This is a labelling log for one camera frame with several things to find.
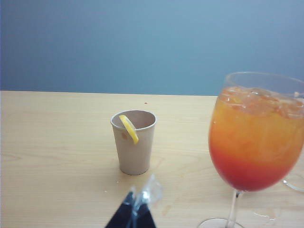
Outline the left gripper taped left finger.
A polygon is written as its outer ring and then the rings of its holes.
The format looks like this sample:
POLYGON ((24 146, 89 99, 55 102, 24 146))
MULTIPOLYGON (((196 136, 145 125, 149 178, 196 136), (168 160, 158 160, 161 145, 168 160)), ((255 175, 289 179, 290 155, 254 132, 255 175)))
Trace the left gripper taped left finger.
POLYGON ((131 187, 120 206, 111 217, 106 228, 130 228, 132 223, 132 211, 135 203, 136 188, 131 187))

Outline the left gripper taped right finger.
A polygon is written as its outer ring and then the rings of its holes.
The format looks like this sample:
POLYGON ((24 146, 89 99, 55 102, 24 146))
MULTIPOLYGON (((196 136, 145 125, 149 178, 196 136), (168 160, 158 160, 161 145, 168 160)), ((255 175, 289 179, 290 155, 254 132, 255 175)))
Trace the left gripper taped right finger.
POLYGON ((136 195, 133 204, 133 228, 156 228, 150 207, 163 195, 163 187, 152 174, 136 195))

